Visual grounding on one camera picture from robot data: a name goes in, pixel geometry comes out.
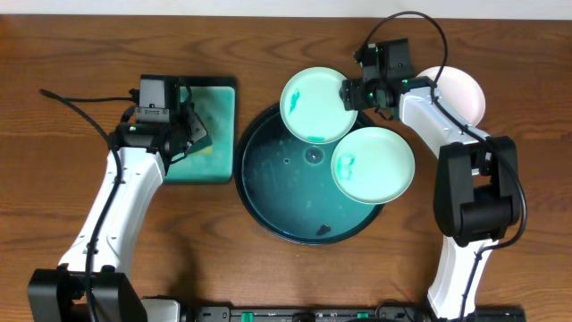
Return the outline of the green scrub sponge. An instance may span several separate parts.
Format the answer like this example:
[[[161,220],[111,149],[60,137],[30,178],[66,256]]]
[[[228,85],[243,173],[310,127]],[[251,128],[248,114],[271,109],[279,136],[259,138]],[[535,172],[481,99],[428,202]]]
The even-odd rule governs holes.
[[[213,146],[213,141],[211,139],[211,136],[206,135],[200,140],[190,143],[186,148],[186,150],[182,153],[182,156],[179,158],[179,161],[192,155],[209,153],[212,150],[212,146]]]

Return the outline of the white plate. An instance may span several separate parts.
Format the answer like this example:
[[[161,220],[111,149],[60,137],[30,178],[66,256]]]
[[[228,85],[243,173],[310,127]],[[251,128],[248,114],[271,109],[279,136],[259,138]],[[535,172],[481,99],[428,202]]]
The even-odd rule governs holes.
[[[481,86],[468,73],[446,66],[437,81],[444,100],[472,125],[477,126],[485,113],[485,96]]]

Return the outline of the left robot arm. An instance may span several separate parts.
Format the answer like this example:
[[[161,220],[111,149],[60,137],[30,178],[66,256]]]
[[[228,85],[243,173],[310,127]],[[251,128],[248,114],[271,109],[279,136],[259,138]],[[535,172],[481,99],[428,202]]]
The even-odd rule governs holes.
[[[150,201],[169,167],[207,131],[192,104],[129,108],[114,131],[105,177],[86,222],[55,269],[34,271],[28,285],[36,321],[187,321],[168,297],[140,298],[130,283],[132,257]]]

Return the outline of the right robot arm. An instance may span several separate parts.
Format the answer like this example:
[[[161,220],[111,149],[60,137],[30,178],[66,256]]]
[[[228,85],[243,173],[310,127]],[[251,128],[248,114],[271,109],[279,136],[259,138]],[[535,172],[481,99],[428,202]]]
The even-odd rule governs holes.
[[[389,111],[437,157],[433,212],[443,245],[427,302],[438,320],[473,316],[488,258],[494,250],[515,243],[504,238],[510,226],[519,225],[519,233],[526,226],[526,197],[517,175],[514,141],[477,129],[426,76],[345,80],[340,97],[348,110]]]

